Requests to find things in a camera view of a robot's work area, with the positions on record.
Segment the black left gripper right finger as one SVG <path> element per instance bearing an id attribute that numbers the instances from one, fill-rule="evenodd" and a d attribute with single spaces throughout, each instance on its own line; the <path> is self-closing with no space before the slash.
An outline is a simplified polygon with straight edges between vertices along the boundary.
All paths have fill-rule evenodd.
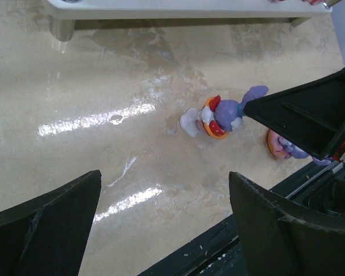
<path id="1" fill-rule="evenodd" d="M 229 175 L 230 203 L 249 275 L 345 275 L 345 181 L 302 206 Z"/>

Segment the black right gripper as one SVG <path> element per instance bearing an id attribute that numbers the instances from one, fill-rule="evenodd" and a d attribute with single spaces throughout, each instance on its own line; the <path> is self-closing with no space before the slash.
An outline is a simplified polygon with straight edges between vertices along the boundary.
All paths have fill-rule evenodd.
<path id="1" fill-rule="evenodd" d="M 252 100 L 244 114 L 317 159 L 345 164 L 345 68 Z"/>

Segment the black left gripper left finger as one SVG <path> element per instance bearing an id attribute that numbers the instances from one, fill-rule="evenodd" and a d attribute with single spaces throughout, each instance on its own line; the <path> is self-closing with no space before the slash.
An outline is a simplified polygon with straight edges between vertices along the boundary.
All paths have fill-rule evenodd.
<path id="1" fill-rule="evenodd" d="M 90 171 L 0 212 L 0 275 L 78 275 L 101 193 Z"/>

